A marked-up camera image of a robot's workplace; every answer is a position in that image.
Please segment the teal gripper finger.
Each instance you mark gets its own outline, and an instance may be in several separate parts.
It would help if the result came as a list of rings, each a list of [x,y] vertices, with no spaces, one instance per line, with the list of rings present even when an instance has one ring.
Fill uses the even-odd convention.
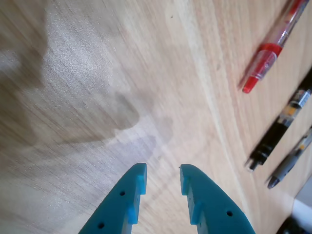
[[[140,196],[146,194],[147,164],[133,165],[103,199],[80,234],[130,234],[138,223]]]
[[[254,234],[236,203],[203,171],[180,166],[181,193],[187,197],[190,224],[199,234]]]

